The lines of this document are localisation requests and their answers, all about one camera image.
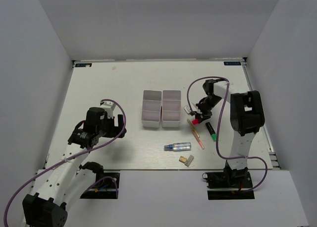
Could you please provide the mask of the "black pink-capped highlighter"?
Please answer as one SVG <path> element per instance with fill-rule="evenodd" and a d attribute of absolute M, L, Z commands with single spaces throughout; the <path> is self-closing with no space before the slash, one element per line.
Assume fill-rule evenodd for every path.
<path fill-rule="evenodd" d="M 192 124 L 193 125 L 198 125 L 199 123 L 201 123 L 202 121 L 201 121 L 201 119 L 199 119 L 199 118 L 196 118 L 196 119 L 194 119 L 194 120 L 192 120 Z"/>

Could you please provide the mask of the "yellow slim highlighter pen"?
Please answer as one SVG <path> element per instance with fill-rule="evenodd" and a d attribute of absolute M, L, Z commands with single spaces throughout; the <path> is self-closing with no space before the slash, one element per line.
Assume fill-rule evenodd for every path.
<path fill-rule="evenodd" d="M 199 136 L 197 130 L 195 129 L 193 123 L 191 122 L 191 120 L 187 119 L 187 122 L 188 122 L 188 124 L 189 124 L 191 130 L 193 131 L 194 135 L 195 135 L 197 138 L 200 138 L 200 136 Z"/>

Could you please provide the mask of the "black green-capped highlighter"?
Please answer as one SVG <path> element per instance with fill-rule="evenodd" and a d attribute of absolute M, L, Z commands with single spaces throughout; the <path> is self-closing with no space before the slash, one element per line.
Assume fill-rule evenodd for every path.
<path fill-rule="evenodd" d="M 214 128 L 212 127 L 210 122 L 206 122 L 205 125 L 206 125 L 206 128 L 207 128 L 212 140 L 215 142 L 216 141 L 216 132 L 215 132 Z"/>

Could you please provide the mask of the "clear blue-capped spray bottle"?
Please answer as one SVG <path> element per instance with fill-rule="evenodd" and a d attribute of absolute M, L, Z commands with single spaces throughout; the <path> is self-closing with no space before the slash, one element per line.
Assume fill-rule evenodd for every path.
<path fill-rule="evenodd" d="M 169 145 L 164 145 L 165 151 L 173 151 L 173 152 L 183 152 L 183 151 L 190 151 L 191 150 L 191 143 L 173 143 Z"/>

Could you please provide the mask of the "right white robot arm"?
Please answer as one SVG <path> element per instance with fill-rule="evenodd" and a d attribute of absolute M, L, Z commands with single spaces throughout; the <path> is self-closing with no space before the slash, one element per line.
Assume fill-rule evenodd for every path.
<path fill-rule="evenodd" d="M 230 124 L 234 130 L 231 152 L 225 158 L 224 182 L 231 187 L 241 182 L 247 175 L 247 159 L 251 143 L 260 128 L 264 125 L 265 117 L 259 91 L 230 90 L 229 82 L 224 78 L 208 79 L 203 84 L 206 97 L 197 104 L 193 125 L 202 123 L 212 116 L 211 110 L 223 100 L 230 104 Z"/>

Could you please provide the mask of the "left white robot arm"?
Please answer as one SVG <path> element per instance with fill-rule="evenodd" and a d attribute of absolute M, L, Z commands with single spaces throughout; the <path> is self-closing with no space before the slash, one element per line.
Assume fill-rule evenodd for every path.
<path fill-rule="evenodd" d="M 26 224 L 31 227 L 62 227 L 74 203 L 88 189 L 104 183 L 103 166 L 84 162 L 101 138 L 113 142 L 126 133 L 126 115 L 113 116 L 113 108 L 92 107 L 72 131 L 60 162 L 46 182 L 22 201 Z"/>

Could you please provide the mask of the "right blue table label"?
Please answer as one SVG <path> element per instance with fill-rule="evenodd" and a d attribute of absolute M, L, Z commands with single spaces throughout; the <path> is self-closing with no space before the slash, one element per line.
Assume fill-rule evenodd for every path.
<path fill-rule="evenodd" d="M 241 66 L 240 61 L 224 61 L 225 66 Z"/>

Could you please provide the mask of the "blue table label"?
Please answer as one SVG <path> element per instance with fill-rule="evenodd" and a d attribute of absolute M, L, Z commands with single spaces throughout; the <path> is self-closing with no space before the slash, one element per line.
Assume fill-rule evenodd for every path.
<path fill-rule="evenodd" d="M 92 63 L 76 63 L 75 67 L 91 67 Z"/>
<path fill-rule="evenodd" d="M 240 61 L 224 61 L 225 66 L 241 66 Z"/>

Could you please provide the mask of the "left white organizer box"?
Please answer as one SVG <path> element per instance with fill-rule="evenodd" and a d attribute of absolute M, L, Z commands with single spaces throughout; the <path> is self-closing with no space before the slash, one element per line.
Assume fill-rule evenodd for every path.
<path fill-rule="evenodd" d="M 142 102 L 142 126 L 159 128 L 161 116 L 162 91 L 144 90 Z"/>

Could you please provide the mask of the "gold pencil sharpener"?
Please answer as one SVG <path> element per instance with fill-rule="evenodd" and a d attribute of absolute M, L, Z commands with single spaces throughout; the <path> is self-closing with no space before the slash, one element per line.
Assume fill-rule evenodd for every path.
<path fill-rule="evenodd" d="M 180 156 L 179 161 L 180 161 L 181 163 L 186 163 L 186 162 L 187 162 L 187 158 L 184 157 L 184 156 Z"/>

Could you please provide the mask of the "grey white eraser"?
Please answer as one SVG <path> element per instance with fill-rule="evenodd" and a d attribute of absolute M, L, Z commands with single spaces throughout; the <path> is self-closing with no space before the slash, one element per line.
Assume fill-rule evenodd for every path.
<path fill-rule="evenodd" d="M 185 162 L 185 166 L 189 167 L 193 160 L 194 160 L 194 156 L 190 155 Z"/>

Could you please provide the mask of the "left blue table label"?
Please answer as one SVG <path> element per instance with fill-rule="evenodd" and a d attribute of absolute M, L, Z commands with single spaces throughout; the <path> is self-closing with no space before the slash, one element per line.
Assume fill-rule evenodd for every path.
<path fill-rule="evenodd" d="M 76 63 L 75 67 L 91 67 L 92 63 Z"/>

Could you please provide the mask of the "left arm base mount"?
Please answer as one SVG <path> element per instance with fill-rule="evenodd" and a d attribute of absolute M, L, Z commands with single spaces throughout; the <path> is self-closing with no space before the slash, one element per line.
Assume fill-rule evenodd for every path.
<path fill-rule="evenodd" d="M 94 176 L 94 185 L 86 190 L 81 199 L 118 199 L 119 172 L 107 172 L 104 167 L 96 162 L 86 162 L 79 166 L 79 171 L 88 170 Z"/>

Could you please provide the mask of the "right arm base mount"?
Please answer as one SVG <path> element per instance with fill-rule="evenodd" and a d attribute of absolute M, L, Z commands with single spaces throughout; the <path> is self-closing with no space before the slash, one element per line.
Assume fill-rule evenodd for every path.
<path fill-rule="evenodd" d="M 231 184 L 225 179 L 223 172 L 205 172 L 202 179 L 207 183 L 208 200 L 254 200 L 251 175 L 248 172 L 244 179 L 234 180 Z"/>

